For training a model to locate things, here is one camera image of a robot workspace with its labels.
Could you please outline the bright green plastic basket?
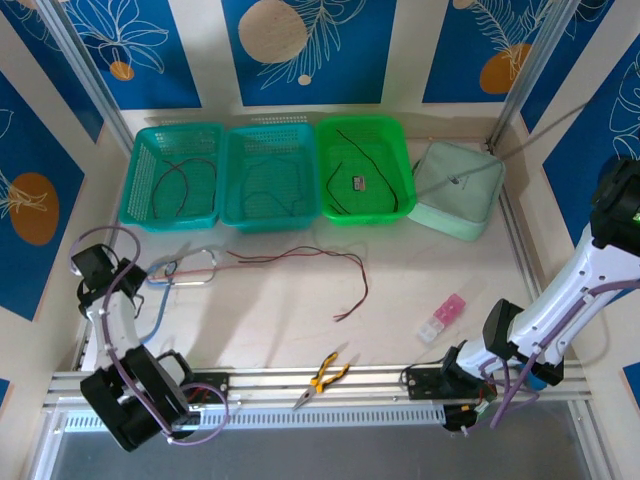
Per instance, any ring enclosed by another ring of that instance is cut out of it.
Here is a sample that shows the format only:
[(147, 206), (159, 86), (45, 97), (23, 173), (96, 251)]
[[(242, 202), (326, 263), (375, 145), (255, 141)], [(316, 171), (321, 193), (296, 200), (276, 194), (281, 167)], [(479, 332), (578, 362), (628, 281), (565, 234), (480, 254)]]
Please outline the bright green plastic basket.
[[(416, 204), (402, 125), (388, 116), (332, 117), (315, 127), (322, 212), (335, 225), (391, 224)], [(356, 192), (352, 177), (363, 176)]]

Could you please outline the aluminium frame post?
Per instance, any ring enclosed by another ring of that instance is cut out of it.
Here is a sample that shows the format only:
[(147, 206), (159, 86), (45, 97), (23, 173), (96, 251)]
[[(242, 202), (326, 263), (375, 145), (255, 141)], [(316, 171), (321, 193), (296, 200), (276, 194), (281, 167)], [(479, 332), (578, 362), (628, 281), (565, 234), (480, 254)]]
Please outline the aluminium frame post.
[(34, 0), (41, 18), (74, 74), (105, 120), (120, 147), (132, 152), (134, 138), (87, 47), (58, 0)]
[(544, 20), (530, 49), (524, 66), (506, 96), (500, 115), (487, 138), (487, 147), (494, 153), (511, 125), (513, 118), (536, 85), (541, 73), (573, 17), (580, 0), (554, 0), (549, 16)]

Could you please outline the blue stethoscope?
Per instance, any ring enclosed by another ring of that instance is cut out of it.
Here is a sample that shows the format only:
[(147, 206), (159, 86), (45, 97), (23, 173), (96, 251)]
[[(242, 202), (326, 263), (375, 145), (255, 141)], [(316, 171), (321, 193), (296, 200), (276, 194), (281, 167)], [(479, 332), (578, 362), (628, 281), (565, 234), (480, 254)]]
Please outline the blue stethoscope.
[(193, 296), (209, 289), (217, 273), (222, 270), (228, 254), (223, 249), (204, 247), (170, 260), (161, 260), (147, 270), (146, 285), (162, 292), (157, 315), (150, 331), (140, 335), (141, 343), (146, 345), (159, 332), (172, 293), (186, 292)]

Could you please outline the pink and clear pill box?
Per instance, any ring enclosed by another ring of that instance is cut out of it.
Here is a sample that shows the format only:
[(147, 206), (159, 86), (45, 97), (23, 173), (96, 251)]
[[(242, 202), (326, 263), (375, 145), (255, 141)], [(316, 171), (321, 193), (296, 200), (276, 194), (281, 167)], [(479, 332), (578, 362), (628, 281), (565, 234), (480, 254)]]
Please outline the pink and clear pill box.
[(462, 297), (450, 295), (418, 329), (418, 338), (424, 344), (431, 343), (457, 320), (465, 307), (466, 301)]

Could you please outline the yellow handled pliers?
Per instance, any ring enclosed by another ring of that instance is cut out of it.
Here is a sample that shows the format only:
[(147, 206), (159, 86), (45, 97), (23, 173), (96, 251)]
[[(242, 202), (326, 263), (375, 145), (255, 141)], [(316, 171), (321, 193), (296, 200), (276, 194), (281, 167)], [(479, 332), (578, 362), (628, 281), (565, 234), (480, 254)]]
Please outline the yellow handled pliers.
[(325, 374), (327, 370), (331, 367), (331, 365), (335, 362), (335, 360), (345, 350), (346, 347), (347, 347), (347, 343), (338, 346), (334, 351), (329, 353), (323, 359), (315, 375), (309, 381), (309, 386), (300, 395), (300, 397), (297, 399), (296, 403), (292, 407), (293, 411), (296, 411), (301, 407), (305, 406), (316, 395), (325, 393), (330, 386), (340, 382), (347, 375), (347, 373), (350, 371), (353, 364), (360, 359), (361, 357), (360, 352), (354, 354), (351, 357), (351, 359), (348, 362), (346, 362), (337, 373), (333, 374), (328, 379), (325, 379)]

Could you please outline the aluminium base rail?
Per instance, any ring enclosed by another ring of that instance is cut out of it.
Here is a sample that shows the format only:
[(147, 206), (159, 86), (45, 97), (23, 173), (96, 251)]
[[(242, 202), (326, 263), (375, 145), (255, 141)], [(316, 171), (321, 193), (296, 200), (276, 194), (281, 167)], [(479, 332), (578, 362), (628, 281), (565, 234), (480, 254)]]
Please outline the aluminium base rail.
[[(246, 407), (290, 408), (309, 386), (314, 367), (265, 369), (200, 369), (200, 374), (226, 372), (229, 374), (228, 400), (233, 405)], [(347, 375), (328, 391), (313, 400), (313, 407), (371, 406), (407, 404), (408, 388), (400, 383), (401, 367), (354, 366)], [(87, 374), (82, 371), (53, 374), (43, 407), (85, 408), (80, 392), (80, 381)], [(591, 390), (582, 367), (576, 361), (565, 363), (564, 381), (542, 391), (542, 401), (590, 400)]]

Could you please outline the pale green lidded box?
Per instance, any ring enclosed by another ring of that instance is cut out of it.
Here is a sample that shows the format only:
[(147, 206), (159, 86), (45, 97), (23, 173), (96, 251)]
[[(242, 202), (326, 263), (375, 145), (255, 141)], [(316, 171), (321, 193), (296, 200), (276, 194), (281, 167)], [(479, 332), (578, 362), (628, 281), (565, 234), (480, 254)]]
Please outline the pale green lidded box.
[(485, 231), (506, 167), (486, 152), (447, 143), (432, 143), (414, 168), (416, 204), (408, 218), (463, 241)]

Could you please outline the teal blue plastic basket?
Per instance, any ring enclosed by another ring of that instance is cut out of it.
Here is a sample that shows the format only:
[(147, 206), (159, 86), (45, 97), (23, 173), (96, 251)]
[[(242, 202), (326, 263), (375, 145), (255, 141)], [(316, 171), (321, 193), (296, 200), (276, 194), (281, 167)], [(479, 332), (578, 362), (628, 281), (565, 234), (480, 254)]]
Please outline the teal blue plastic basket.
[(237, 127), (218, 177), (220, 220), (243, 233), (307, 229), (321, 213), (314, 131), (307, 123)]

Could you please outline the turquoise green plastic basket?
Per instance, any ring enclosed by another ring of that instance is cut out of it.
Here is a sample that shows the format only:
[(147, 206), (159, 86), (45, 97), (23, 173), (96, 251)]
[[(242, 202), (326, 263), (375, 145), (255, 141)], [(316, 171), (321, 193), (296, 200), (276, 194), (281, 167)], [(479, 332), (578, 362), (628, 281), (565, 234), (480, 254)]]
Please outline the turquoise green plastic basket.
[(140, 130), (119, 221), (160, 233), (212, 228), (224, 135), (223, 125), (208, 122)]

